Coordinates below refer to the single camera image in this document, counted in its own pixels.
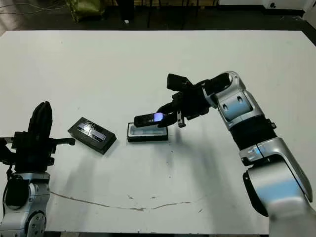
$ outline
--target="metal joint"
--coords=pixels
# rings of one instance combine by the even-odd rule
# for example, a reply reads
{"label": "metal joint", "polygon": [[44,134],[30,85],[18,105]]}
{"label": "metal joint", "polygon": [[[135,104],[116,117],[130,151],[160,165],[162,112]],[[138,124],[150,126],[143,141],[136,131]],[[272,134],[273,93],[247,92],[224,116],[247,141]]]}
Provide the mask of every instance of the metal joint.
{"label": "metal joint", "polygon": [[253,96],[246,91],[246,87],[235,72],[226,72],[232,78],[232,84],[216,94],[218,111],[228,130],[237,123],[263,115],[262,110]]}

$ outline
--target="phone screen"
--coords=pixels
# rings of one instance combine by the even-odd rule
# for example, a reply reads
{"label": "phone screen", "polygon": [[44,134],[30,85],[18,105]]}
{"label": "phone screen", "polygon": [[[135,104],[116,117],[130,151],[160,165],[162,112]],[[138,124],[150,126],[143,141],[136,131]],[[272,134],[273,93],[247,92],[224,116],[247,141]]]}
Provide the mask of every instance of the phone screen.
{"label": "phone screen", "polygon": [[163,119],[163,113],[154,113],[148,115],[140,115],[134,118],[134,125],[136,127],[145,127],[158,124]]}

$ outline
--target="table surface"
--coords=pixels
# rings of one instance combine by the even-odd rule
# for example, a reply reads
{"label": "table surface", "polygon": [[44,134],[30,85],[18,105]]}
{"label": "table surface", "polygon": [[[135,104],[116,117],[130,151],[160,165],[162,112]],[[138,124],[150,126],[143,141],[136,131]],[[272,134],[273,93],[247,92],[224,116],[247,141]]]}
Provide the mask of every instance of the table surface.
{"label": "table surface", "polygon": [[105,155],[80,142],[57,147],[48,231],[266,234],[268,219],[250,204],[246,167],[216,110],[169,127],[166,142],[128,143],[127,123],[171,101],[168,73],[196,83],[236,71],[316,196],[315,62],[316,48],[295,31],[6,32],[0,135],[27,130],[41,101],[53,109],[51,137],[69,137],[80,117],[116,134]]}

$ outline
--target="dark floor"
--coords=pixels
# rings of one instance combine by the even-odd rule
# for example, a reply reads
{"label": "dark floor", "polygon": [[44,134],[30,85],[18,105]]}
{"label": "dark floor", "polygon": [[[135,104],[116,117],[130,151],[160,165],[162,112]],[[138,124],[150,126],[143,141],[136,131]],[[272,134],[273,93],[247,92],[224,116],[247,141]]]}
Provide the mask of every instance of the dark floor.
{"label": "dark floor", "polygon": [[[41,7],[51,0],[1,0],[5,4],[30,1]],[[1,14],[4,11],[30,12],[29,6],[0,8],[0,35],[6,30],[301,30],[316,45],[316,30],[298,15],[269,14],[261,9],[227,10],[217,7],[136,7],[135,19],[123,23],[118,7],[108,7],[101,20],[75,23],[67,7],[35,14]]]}

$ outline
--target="chair leg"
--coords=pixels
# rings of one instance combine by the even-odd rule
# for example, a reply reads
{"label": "chair leg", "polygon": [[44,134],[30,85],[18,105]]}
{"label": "chair leg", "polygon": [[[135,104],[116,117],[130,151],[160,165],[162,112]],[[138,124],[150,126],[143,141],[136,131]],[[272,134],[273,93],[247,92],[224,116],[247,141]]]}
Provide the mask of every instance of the chair leg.
{"label": "chair leg", "polygon": [[147,20],[147,28],[150,27],[150,17],[152,14],[152,6],[153,6],[153,0],[149,1],[149,13],[148,13],[148,20]]}
{"label": "chair leg", "polygon": [[199,0],[197,0],[197,11],[196,11],[196,16],[198,16],[198,2],[199,2]]}

